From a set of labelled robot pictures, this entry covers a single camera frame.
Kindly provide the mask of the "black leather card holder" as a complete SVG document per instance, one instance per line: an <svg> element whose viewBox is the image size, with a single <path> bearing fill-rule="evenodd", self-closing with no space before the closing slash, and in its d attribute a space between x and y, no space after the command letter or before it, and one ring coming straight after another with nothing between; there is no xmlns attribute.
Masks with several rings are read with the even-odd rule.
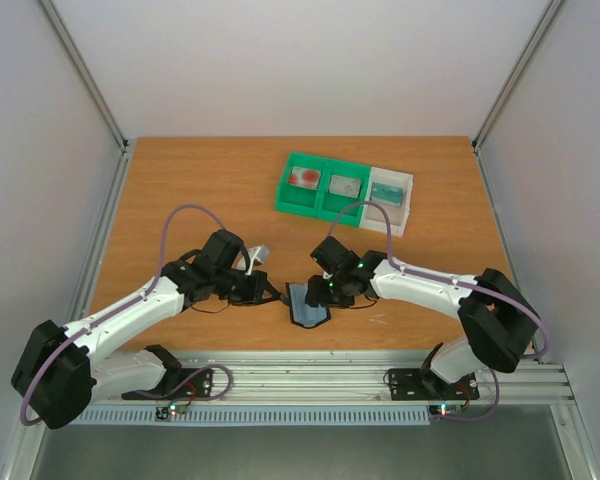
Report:
<svg viewBox="0 0 600 480"><path fill-rule="evenodd" d="M290 321L303 329L317 328L331 319L330 310L324 306L310 306L306 301L307 284L287 283Z"/></svg>

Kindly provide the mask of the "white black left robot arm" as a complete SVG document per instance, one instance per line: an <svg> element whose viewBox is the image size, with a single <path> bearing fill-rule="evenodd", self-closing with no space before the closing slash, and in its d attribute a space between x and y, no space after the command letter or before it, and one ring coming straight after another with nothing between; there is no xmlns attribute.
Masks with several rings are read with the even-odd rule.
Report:
<svg viewBox="0 0 600 480"><path fill-rule="evenodd" d="M149 327L211 297L236 307L280 300L259 268L268 255L266 246L246 248L239 236L219 229L202 248L166 263L145 285L109 307L65 325L39 324L11 378L23 398L22 423L58 429L90 403L117 395L131 400L208 397L208 389L189 384L203 373L184 369L160 345L128 358L112 354Z"/></svg>

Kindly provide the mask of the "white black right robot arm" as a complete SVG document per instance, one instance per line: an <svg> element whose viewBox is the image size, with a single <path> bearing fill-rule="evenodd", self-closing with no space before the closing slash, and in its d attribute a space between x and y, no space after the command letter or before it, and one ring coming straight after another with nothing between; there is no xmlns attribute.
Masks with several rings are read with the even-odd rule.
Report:
<svg viewBox="0 0 600 480"><path fill-rule="evenodd" d="M417 378L428 399L441 399L483 368L512 373L539 329L539 318L500 271L456 275L416 267L388 253L359 256L332 236L311 253L322 268L310 278L310 306L348 309L359 296L414 304L455 321L462 335L428 354Z"/></svg>

